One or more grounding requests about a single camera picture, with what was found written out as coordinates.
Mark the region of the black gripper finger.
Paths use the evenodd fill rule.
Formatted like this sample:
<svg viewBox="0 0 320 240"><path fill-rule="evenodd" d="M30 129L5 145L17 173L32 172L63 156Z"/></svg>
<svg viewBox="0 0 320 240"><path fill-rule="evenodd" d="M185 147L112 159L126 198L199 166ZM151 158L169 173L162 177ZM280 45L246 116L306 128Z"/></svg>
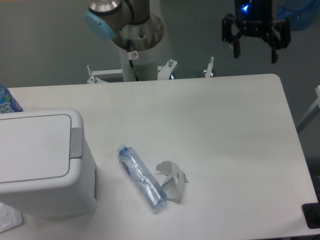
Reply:
<svg viewBox="0 0 320 240"><path fill-rule="evenodd" d="M241 54L240 41L239 38L242 36L242 33L239 31L239 36L233 35L232 25L236 22L236 17L228 13L221 22L222 34L221 39L223 42L228 42L233 46L233 56L238 58Z"/></svg>
<svg viewBox="0 0 320 240"><path fill-rule="evenodd" d="M266 42L271 47L271 62L278 60L277 50L285 49L291 42L290 20L288 17L272 20L265 34Z"/></svg>

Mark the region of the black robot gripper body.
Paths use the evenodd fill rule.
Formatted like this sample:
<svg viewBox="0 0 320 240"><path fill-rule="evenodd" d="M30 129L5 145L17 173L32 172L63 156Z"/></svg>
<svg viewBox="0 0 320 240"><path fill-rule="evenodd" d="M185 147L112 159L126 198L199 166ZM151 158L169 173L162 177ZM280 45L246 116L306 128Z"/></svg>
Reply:
<svg viewBox="0 0 320 240"><path fill-rule="evenodd" d="M242 36L266 39L274 31L271 0L235 0L235 25Z"/></svg>

